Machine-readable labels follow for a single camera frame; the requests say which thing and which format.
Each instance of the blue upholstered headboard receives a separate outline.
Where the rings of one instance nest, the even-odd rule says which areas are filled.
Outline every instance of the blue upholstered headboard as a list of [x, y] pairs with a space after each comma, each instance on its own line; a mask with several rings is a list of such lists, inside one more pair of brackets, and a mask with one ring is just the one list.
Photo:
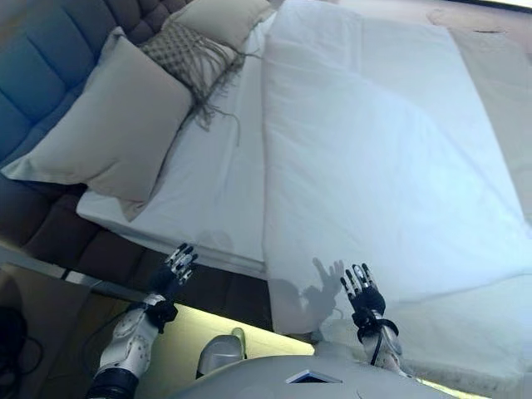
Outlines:
[[120, 25], [134, 43], [185, 0], [70, 0], [0, 53], [0, 167], [29, 152], [65, 115]]

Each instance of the white bed sheet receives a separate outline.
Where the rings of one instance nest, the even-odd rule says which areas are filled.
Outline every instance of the white bed sheet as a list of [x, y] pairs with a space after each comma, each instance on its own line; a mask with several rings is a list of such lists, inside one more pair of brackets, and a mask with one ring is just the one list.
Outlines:
[[530, 367], [532, 236], [448, 31], [286, 2], [263, 93], [276, 331], [360, 348], [328, 267], [365, 261], [418, 372], [505, 392]]
[[[250, 33], [247, 53], [262, 54], [274, 15]], [[141, 214], [128, 222], [116, 199], [88, 190], [77, 213], [154, 250], [171, 252], [186, 241], [200, 262], [263, 277], [264, 152], [261, 61], [247, 57], [242, 71], [211, 103], [239, 118], [217, 114], [209, 131], [195, 121], [178, 134]]]

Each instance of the bed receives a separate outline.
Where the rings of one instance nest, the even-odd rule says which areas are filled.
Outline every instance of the bed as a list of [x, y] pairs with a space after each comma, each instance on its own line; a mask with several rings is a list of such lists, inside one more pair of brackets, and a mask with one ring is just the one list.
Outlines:
[[[273, 20], [253, 29], [244, 52], [262, 54]], [[161, 252], [183, 241], [194, 243], [204, 264], [264, 278], [260, 75], [260, 59], [247, 57], [242, 71], [211, 97], [214, 106], [234, 117], [217, 114], [209, 131], [196, 121], [185, 124], [154, 198], [135, 220], [126, 219], [115, 198], [94, 191], [81, 197], [77, 213]]]
[[185, 126], [132, 222], [90, 191], [77, 212], [266, 278], [277, 332], [318, 332], [358, 354], [338, 280], [368, 262], [418, 375], [504, 395], [530, 369], [532, 121], [524, 54], [505, 47], [511, 70], [483, 63], [501, 43], [285, 2], [246, 43], [263, 60], [248, 57], [212, 98], [239, 123]]

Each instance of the tufted headboard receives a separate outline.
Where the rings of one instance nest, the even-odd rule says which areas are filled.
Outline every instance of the tufted headboard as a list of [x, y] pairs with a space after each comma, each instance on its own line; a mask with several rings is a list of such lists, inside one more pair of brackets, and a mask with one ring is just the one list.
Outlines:
[[[120, 25], [134, 43], [143, 42], [185, 4], [185, 0], [66, 0], [42, 22], [17, 35], [0, 52], [0, 167], [29, 152], [67, 113], [113, 27]], [[102, 251], [112, 253], [115, 247], [109, 243], [120, 240], [77, 216], [83, 190], [12, 181], [0, 174], [0, 243], [66, 268], [80, 268], [90, 245], [92, 258], [104, 260], [94, 249], [95, 241], [101, 241]], [[99, 239], [102, 235], [108, 239]], [[127, 247], [120, 245], [121, 250]]]

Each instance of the black cable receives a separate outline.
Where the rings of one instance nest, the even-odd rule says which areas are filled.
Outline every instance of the black cable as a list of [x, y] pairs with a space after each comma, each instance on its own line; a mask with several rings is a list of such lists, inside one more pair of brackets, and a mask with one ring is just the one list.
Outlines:
[[42, 363], [42, 359], [44, 358], [44, 346], [38, 341], [36, 340], [36, 338], [34, 337], [26, 337], [26, 342], [33, 342], [37, 348], [39, 349], [39, 357], [37, 359], [37, 362], [35, 363], [35, 366], [33, 366], [32, 368], [30, 368], [29, 370], [27, 371], [21, 371], [21, 374], [23, 376], [27, 376], [28, 374], [31, 374], [32, 372], [34, 372], [35, 370], [37, 370], [39, 368], [39, 366], [41, 366], [41, 363]]
[[[0, 308], [0, 326], [0, 399], [8, 399], [19, 393], [22, 378], [41, 365], [44, 347], [27, 335], [26, 319], [14, 308]], [[37, 346], [39, 355], [35, 365], [23, 371], [19, 359], [27, 341]]]
[[106, 321], [103, 323], [95, 332], [93, 332], [83, 343], [83, 346], [81, 347], [81, 364], [83, 365], [83, 369], [85, 370], [85, 373], [90, 377], [94, 377], [94, 373], [91, 371], [89, 366], [86, 364], [86, 349], [89, 345], [89, 342], [92, 341], [97, 335], [99, 335], [104, 329], [106, 329], [110, 324], [112, 324], [114, 321], [117, 320], [117, 318], [120, 318], [124, 316], [124, 314], [127, 313], [127, 309], [118, 313], [115, 317], [112, 319]]
[[377, 340], [377, 346], [375, 347], [375, 352], [372, 356], [372, 361], [370, 364], [372, 366], [375, 366], [375, 362], [377, 361], [377, 356], [379, 354], [379, 351], [381, 350], [381, 343], [382, 343], [382, 330], [379, 330], [379, 339]]

